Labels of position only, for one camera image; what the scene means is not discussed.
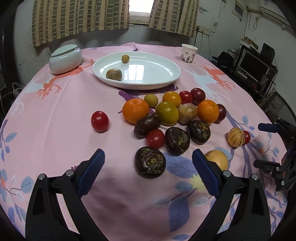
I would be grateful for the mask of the small yellow-green fruit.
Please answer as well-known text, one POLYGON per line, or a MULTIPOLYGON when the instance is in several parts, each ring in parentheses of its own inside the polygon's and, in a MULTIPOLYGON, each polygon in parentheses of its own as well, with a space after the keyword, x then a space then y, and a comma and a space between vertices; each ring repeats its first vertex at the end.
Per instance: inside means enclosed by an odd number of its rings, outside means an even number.
POLYGON ((147 94, 144 97, 144 100, 147 102, 150 108, 155 108, 158 105, 158 97, 154 94, 147 94))

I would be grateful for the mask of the large orange tangerine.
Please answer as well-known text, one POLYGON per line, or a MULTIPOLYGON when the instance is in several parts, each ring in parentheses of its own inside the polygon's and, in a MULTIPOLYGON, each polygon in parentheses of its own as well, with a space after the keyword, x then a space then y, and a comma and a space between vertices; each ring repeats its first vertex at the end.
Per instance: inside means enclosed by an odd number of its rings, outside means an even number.
POLYGON ((142 118, 145 118, 150 113, 150 107, 146 101, 140 98, 128 100, 122 107, 124 119, 135 125, 142 118))

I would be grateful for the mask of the red cherry tomato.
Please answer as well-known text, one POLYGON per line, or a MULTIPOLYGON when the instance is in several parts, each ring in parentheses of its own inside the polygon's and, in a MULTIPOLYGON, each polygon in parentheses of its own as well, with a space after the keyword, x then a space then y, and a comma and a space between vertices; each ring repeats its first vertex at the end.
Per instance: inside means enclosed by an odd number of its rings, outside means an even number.
POLYGON ((103 111, 95 111, 91 116, 91 125, 97 132, 105 132, 109 127, 109 118, 103 111))

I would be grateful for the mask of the left checkered curtain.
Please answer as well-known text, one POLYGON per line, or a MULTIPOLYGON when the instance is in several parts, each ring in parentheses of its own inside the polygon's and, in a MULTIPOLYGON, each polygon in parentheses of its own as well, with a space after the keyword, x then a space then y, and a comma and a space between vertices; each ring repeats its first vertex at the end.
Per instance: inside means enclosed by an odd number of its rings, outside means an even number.
POLYGON ((34 1, 33 46, 81 33, 127 29, 129 23, 129 1, 34 1))

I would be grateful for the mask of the red tomato front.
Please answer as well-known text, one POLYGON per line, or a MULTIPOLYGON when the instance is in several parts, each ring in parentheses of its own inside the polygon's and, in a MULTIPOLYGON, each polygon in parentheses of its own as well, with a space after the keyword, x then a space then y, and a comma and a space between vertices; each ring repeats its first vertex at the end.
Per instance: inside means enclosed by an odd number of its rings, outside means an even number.
POLYGON ((146 144, 149 148, 159 149, 165 143, 165 135, 159 129, 150 131, 146 136, 146 144))

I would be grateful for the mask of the small tan longan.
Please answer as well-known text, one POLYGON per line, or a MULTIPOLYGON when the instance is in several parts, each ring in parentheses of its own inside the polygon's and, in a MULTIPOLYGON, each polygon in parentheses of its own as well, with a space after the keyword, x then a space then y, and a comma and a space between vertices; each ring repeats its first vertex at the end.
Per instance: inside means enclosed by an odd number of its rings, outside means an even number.
POLYGON ((122 63, 128 63, 129 60, 130 60, 130 57, 127 54, 123 55, 121 58, 122 63))

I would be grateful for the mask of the right checkered curtain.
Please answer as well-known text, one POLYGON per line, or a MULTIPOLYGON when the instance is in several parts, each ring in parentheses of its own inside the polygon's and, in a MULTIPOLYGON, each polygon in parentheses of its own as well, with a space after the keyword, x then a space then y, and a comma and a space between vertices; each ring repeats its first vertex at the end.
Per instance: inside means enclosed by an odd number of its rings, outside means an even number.
POLYGON ((194 37, 198 0, 156 0, 152 4, 149 28, 194 37))

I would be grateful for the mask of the orange-yellow round fruit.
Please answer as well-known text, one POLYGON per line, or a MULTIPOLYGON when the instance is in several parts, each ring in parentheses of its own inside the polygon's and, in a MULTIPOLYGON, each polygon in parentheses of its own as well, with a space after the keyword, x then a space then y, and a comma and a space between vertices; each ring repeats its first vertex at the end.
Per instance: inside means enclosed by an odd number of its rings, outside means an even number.
POLYGON ((168 91, 163 95, 162 101, 168 101, 171 102, 176 106, 176 108, 179 108, 182 104, 181 97, 178 93, 174 91, 168 91))

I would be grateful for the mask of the small red tomato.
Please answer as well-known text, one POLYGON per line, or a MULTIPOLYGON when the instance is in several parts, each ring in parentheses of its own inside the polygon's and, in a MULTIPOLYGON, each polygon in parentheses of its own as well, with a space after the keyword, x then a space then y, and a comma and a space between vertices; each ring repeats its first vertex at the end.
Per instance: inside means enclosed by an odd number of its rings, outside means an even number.
POLYGON ((245 134, 245 142, 244 142, 244 144, 246 145, 246 144, 248 144, 250 142, 251 135, 250 135, 250 133, 248 131, 243 131, 243 132, 245 134))

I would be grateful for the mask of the white oval plate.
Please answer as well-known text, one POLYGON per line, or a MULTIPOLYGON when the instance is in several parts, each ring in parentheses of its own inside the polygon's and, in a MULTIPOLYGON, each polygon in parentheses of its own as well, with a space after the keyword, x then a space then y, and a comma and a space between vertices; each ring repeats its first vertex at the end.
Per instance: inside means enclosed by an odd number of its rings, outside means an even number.
POLYGON ((103 83, 130 90, 153 90, 174 83, 181 75, 179 66, 173 61, 146 52, 117 52, 98 59, 92 67, 93 74, 103 83), (121 58, 127 54, 128 63, 122 63, 121 58), (122 80, 106 78, 106 72, 111 68, 122 71, 122 80))

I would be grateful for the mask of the tan brown round fruit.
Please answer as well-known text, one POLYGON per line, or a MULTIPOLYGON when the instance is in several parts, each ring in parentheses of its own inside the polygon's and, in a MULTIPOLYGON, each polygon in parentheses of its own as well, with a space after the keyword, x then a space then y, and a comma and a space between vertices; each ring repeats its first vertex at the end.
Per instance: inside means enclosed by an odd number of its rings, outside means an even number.
POLYGON ((197 107, 192 103, 182 104, 179 109, 178 122, 181 124, 187 124, 189 121, 195 119, 198 115, 197 107))

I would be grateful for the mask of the dark water chestnut front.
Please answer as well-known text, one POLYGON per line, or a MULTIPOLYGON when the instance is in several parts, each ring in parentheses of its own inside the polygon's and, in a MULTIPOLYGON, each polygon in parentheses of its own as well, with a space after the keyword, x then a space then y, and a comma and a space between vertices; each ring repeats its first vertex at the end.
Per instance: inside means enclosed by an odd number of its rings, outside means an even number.
POLYGON ((138 175, 146 179, 155 179, 164 173, 166 158, 160 150, 142 147, 135 154, 134 165, 138 175))

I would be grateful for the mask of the pale yellow round fruit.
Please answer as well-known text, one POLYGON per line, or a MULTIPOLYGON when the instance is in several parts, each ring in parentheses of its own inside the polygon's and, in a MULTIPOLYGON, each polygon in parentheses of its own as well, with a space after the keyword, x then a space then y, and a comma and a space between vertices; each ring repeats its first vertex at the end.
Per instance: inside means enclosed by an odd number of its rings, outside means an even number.
POLYGON ((215 162, 218 167, 225 171, 228 168, 228 159, 226 155, 220 150, 211 150, 205 154, 208 161, 215 162))

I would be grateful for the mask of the dark purple plum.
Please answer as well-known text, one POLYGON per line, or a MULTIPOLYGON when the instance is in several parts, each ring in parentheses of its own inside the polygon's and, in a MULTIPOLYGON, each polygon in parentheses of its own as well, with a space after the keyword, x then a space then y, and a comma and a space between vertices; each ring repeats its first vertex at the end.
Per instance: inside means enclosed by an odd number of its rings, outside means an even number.
POLYGON ((217 104, 217 106, 219 108, 219 115, 215 123, 220 123, 226 118, 227 110, 222 104, 217 104))

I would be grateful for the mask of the yellow-green round fruit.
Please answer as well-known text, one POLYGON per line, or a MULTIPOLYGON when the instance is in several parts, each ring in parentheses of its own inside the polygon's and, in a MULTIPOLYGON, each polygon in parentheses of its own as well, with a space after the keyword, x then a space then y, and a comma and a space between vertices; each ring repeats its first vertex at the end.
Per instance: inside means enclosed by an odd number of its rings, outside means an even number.
POLYGON ((179 119, 177 107, 169 102, 163 101, 156 107, 156 115, 158 115, 161 124, 165 126, 173 126, 179 119))

